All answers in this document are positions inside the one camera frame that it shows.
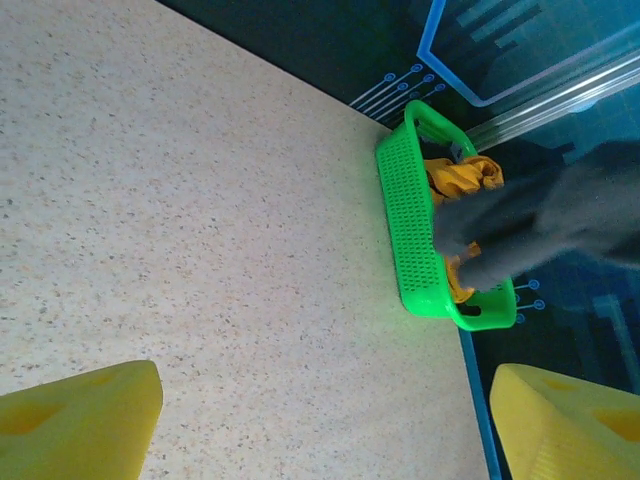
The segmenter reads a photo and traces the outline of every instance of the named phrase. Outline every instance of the basket mesh side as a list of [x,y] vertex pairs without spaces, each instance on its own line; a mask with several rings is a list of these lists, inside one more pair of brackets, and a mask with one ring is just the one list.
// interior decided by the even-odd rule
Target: basket mesh side
[[[394,136],[408,137],[406,128]],[[408,138],[387,139],[378,151],[378,167],[401,290],[420,291],[439,285],[432,244],[432,204],[424,166]]]

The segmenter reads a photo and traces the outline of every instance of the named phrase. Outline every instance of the green plastic basket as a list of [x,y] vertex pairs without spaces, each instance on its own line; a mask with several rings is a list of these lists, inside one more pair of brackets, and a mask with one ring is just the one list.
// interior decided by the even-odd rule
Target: green plastic basket
[[376,158],[402,303],[413,315],[451,318],[468,331],[511,327],[516,320],[511,280],[466,302],[479,307],[479,315],[461,314],[451,297],[444,259],[433,248],[434,209],[418,135],[441,145],[455,143],[465,157],[477,154],[462,130],[417,100],[407,105],[404,123],[378,146]]

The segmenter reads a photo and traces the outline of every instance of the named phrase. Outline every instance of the white speckled surface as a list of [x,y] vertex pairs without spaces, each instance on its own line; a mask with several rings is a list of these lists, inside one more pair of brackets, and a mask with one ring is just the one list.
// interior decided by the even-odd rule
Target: white speckled surface
[[2,9],[2,393],[155,360],[143,479],[487,478],[382,127],[150,0]]

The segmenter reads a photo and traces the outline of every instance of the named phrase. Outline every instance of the yellow cloth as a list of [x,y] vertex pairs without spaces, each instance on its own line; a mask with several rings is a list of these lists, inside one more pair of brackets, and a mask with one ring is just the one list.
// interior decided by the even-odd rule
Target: yellow cloth
[[[425,160],[424,166],[429,177],[431,198],[435,206],[447,201],[469,195],[482,189],[493,189],[504,185],[502,168],[489,157],[475,156],[465,158],[462,163],[455,164],[447,158]],[[480,254],[480,247],[475,242],[469,245],[466,257],[472,258]],[[445,259],[449,289],[455,303],[464,303],[473,295],[472,288],[462,288],[458,283],[459,257]]]

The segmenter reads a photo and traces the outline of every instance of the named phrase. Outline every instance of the basket handle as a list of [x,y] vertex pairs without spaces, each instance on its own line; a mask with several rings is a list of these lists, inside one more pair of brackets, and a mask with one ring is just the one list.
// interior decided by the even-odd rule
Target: basket handle
[[[415,125],[416,120],[420,124],[418,129]],[[413,129],[416,135],[424,134],[441,145],[449,143],[459,145],[465,157],[478,154],[466,133],[420,100],[412,100],[407,104],[404,110],[404,121],[407,128]]]

